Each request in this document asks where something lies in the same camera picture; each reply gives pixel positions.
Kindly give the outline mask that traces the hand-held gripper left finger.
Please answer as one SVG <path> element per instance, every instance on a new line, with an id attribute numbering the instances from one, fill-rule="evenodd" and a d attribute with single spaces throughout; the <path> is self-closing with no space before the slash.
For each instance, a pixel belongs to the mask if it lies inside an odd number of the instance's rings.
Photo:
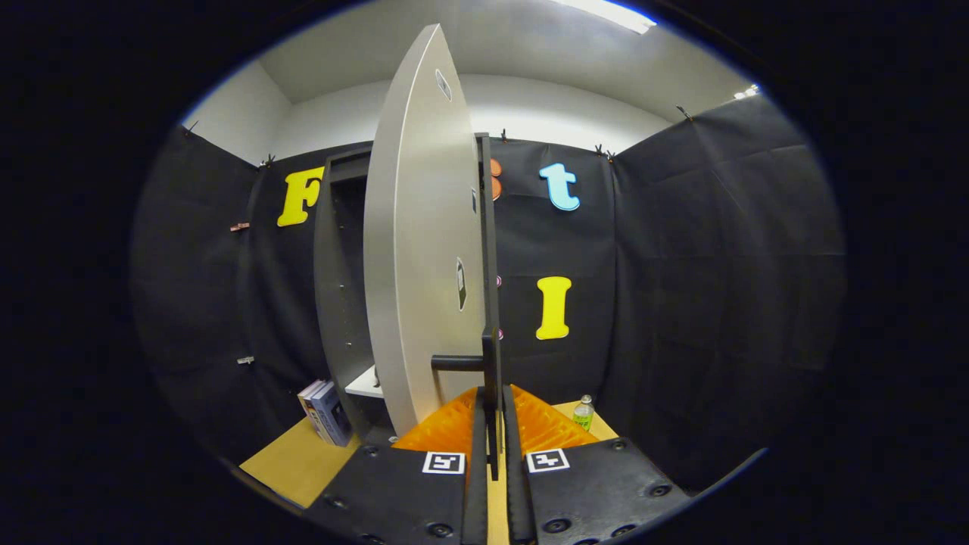
<path id="1" fill-rule="evenodd" d="M 395 443 L 366 443 L 305 511 L 339 544 L 485 544 L 488 453 L 482 389 Z"/>

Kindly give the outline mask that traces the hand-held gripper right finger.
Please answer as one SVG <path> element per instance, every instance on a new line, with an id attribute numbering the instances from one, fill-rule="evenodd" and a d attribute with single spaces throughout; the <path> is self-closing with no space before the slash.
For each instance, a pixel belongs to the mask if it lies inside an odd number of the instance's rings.
<path id="1" fill-rule="evenodd" d="M 513 544 L 616 544 L 691 503 L 629 438 L 595 438 L 516 386 L 503 396 Z"/>

